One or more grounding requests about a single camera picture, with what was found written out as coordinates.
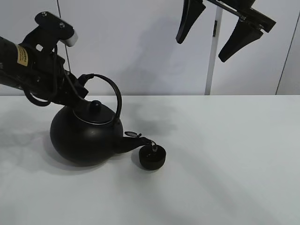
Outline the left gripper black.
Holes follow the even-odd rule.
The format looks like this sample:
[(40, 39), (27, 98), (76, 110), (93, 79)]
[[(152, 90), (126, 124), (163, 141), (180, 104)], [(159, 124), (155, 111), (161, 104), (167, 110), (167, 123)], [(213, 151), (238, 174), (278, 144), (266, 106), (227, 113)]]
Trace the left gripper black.
[(61, 58), (55, 45), (54, 50), (49, 54), (36, 50), (33, 46), (28, 45), (32, 54), (42, 63), (50, 60), (50, 72), (45, 71), (46, 66), (42, 66), (40, 73), (46, 76), (45, 80), (37, 80), (38, 90), (28, 89), (28, 100), (34, 105), (45, 107), (50, 103), (59, 105), (76, 107), (77, 106), (77, 93), (80, 97), (85, 98), (89, 91), (85, 88), (85, 84), (92, 78), (93, 74), (82, 74), (78, 77), (77, 83), (74, 85), (71, 77), (71, 72), (63, 68), (65, 60)]

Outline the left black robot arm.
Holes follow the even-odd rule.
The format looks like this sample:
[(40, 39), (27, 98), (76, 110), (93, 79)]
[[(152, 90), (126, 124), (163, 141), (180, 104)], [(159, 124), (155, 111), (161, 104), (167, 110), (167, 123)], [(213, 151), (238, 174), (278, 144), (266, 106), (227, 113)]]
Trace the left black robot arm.
[(74, 107), (87, 96), (88, 90), (64, 69), (64, 63), (56, 47), (42, 54), (28, 44), (0, 39), (0, 83), (23, 91), (34, 105)]

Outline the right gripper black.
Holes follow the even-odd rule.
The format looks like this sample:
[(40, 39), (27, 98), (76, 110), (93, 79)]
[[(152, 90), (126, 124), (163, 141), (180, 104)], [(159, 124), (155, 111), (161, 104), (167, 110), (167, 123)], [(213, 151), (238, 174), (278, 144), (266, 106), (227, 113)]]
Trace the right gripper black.
[[(239, 18), (231, 36), (218, 55), (222, 62), (226, 62), (240, 49), (260, 39), (263, 35), (261, 30), (270, 32), (276, 24), (276, 21), (252, 8), (254, 0), (210, 0), (209, 2)], [(202, 0), (184, 0), (180, 26), (176, 35), (178, 44), (183, 43), (195, 21), (205, 9), (206, 6)]]

